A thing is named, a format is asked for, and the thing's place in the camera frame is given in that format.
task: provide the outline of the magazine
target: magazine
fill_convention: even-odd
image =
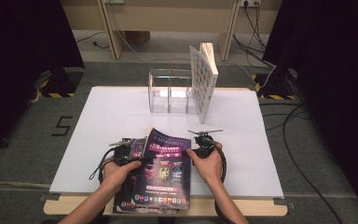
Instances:
[[[114,212],[174,214],[189,209],[191,159],[182,152],[191,148],[191,140],[153,128],[144,143],[143,157],[155,159],[127,176],[115,195]],[[134,145],[131,155],[141,150]]]
[[[216,85],[218,71],[212,43],[201,43],[200,51],[190,46],[192,94],[200,122],[204,123]]]

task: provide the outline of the white tabletop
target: white tabletop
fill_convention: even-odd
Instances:
[[[198,145],[188,130],[223,129],[211,136],[223,144],[229,194],[283,198],[255,92],[238,89],[215,89],[205,123],[201,124],[196,114],[150,113],[146,87],[92,88],[50,192],[93,192],[99,182],[97,177],[89,180],[89,176],[109,144],[123,137],[144,137],[150,127],[167,135],[190,138],[193,148]],[[191,173],[191,195],[211,195],[196,169]]]

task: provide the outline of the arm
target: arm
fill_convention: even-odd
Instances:
[[[89,223],[92,221],[120,190],[128,172],[140,165],[139,161],[133,161],[124,166],[108,162],[103,168],[103,183],[100,187],[59,223]]]
[[[193,160],[201,178],[211,190],[214,200],[224,216],[236,224],[248,223],[220,180],[222,174],[222,160],[219,153],[214,150],[206,159],[199,158],[191,149],[187,150],[187,154]]]

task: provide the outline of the clear acrylic box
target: clear acrylic box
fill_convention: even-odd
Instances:
[[[152,113],[197,114],[190,70],[151,69],[149,107]]]

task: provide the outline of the person's left hand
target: person's left hand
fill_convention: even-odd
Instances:
[[[108,188],[115,194],[120,190],[127,174],[141,165],[140,161],[133,161],[123,166],[117,166],[110,161],[103,167],[103,183],[101,188]]]

